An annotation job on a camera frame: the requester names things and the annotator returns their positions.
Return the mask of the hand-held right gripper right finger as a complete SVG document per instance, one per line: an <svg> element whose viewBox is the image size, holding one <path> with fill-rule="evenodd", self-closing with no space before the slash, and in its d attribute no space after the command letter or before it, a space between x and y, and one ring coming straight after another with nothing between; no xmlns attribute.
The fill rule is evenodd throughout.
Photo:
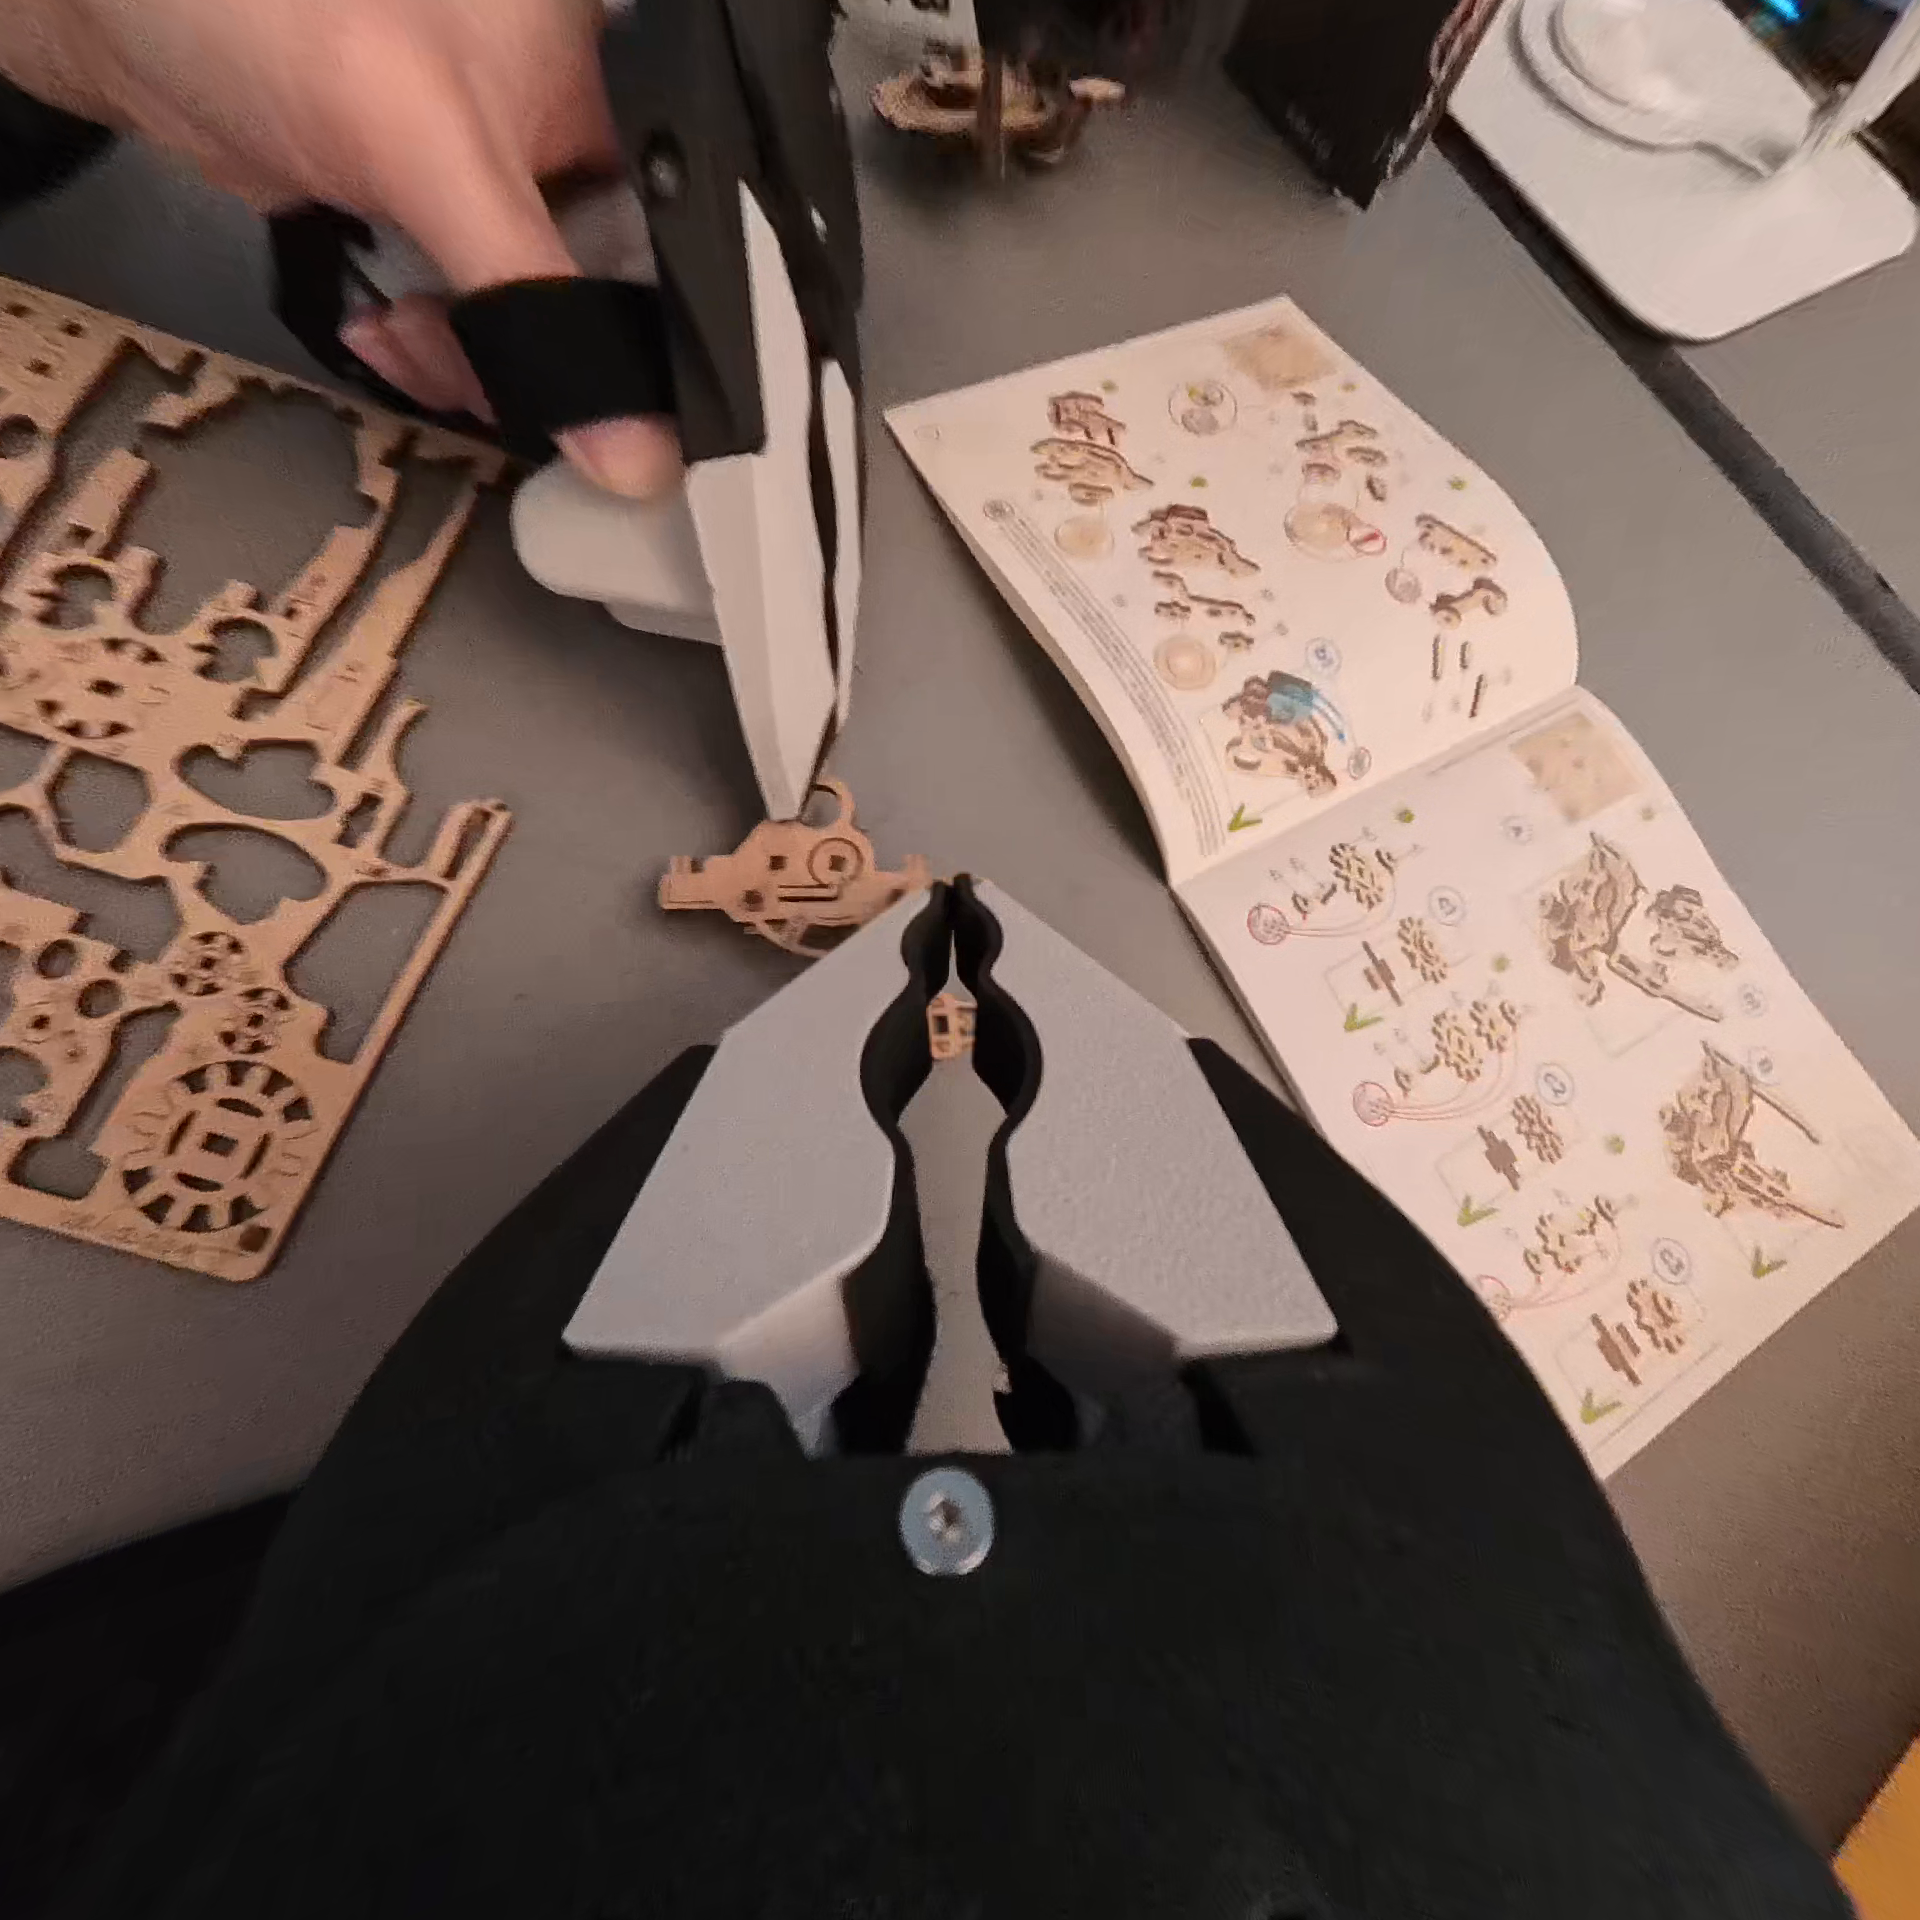
<svg viewBox="0 0 1920 1920"><path fill-rule="evenodd" d="M1310 1353L1338 1318L1192 1038L996 882L950 956L998 1105L977 1296L1018 1452L1086 1444L1201 1361Z"/></svg>

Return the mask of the black model kit box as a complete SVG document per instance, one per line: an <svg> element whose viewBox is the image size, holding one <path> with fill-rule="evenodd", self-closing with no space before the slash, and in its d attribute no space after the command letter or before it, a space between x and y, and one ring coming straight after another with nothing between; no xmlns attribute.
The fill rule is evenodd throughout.
<svg viewBox="0 0 1920 1920"><path fill-rule="evenodd" d="M1224 58L1328 191L1369 207L1450 112L1500 2L1248 2Z"/></svg>

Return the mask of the yellow-brown box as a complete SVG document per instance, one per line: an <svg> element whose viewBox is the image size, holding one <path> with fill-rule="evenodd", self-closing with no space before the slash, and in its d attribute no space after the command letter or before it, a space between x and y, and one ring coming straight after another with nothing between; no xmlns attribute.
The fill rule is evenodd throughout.
<svg viewBox="0 0 1920 1920"><path fill-rule="evenodd" d="M1860 1812L1834 1864L1857 1917L1917 1917L1917 1748Z"/></svg>

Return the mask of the white desk stand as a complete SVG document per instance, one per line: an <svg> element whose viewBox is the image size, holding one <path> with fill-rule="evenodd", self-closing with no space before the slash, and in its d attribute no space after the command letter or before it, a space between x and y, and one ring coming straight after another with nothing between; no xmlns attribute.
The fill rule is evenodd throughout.
<svg viewBox="0 0 1920 1920"><path fill-rule="evenodd" d="M1916 245L1867 146L1916 4L1510 2L1452 118L1626 310L1710 345Z"/></svg>

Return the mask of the person's left hand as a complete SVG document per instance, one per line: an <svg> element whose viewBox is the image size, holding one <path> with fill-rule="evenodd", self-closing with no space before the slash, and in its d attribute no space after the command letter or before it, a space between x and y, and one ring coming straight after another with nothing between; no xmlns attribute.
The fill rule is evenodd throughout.
<svg viewBox="0 0 1920 1920"><path fill-rule="evenodd" d="M456 296L584 277L546 190L621 164L601 4L14 2L3 72L259 213L403 233Z"/></svg>

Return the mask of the partly built wooden model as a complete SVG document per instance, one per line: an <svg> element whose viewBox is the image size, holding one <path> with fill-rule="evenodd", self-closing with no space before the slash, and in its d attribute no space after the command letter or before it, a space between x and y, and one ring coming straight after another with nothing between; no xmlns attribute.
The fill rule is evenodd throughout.
<svg viewBox="0 0 1920 1920"><path fill-rule="evenodd" d="M1019 25L992 39L971 2L843 4L853 34L893 58L869 94L891 134L971 157L987 176L1062 164L1092 124L1129 105L1122 80L1049 50Z"/></svg>

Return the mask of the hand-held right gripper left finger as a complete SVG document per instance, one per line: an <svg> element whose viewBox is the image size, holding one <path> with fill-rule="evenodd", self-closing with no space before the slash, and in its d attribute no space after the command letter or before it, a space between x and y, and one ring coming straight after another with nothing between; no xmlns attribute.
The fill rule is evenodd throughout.
<svg viewBox="0 0 1920 1920"><path fill-rule="evenodd" d="M881 912L715 1042L565 1328L570 1353L756 1383L802 1447L893 1454L938 1332L904 1116L954 892Z"/></svg>

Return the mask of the instruction booklet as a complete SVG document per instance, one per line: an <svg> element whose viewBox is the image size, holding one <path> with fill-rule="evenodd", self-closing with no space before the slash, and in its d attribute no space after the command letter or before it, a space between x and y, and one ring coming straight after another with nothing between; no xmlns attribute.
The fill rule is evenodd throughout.
<svg viewBox="0 0 1920 1920"><path fill-rule="evenodd" d="M907 399L1331 1143L1610 1477L1916 1212L1916 1136L1578 685L1513 498L1284 296Z"/></svg>

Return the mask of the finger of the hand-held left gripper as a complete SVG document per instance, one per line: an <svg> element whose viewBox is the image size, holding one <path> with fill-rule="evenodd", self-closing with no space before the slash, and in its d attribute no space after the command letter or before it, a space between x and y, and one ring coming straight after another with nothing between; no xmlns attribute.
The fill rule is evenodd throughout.
<svg viewBox="0 0 1920 1920"><path fill-rule="evenodd" d="M832 482L832 735L848 724L864 569L864 446L858 394L832 359L821 368L821 409Z"/></svg>
<svg viewBox="0 0 1920 1920"><path fill-rule="evenodd" d="M821 368L778 228L737 191L756 449L689 463L689 508L763 813L789 821L832 746L832 482Z"/></svg>

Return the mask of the laser-cut plywood sheet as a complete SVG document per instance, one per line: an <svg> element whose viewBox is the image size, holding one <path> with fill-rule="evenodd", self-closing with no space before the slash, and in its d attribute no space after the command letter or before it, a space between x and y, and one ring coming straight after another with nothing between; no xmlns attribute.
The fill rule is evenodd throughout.
<svg viewBox="0 0 1920 1920"><path fill-rule="evenodd" d="M130 521L158 449L322 406L357 514L291 581L164 631ZM401 655L506 457L5 278L5 826L62 879L164 901L154 953L5 860L5 1221L264 1278L490 876L512 813L417 860Z"/></svg>

